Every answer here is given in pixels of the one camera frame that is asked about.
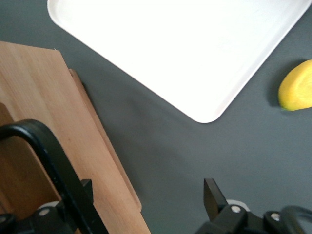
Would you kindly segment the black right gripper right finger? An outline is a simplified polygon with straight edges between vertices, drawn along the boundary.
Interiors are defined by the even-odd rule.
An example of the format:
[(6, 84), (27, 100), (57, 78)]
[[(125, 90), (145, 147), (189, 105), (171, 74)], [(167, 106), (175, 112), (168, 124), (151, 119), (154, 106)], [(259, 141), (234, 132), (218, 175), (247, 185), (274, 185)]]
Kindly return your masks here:
[(240, 203), (229, 202), (212, 178), (204, 179), (203, 202), (209, 221), (198, 234), (293, 234), (282, 214), (268, 211), (262, 217)]

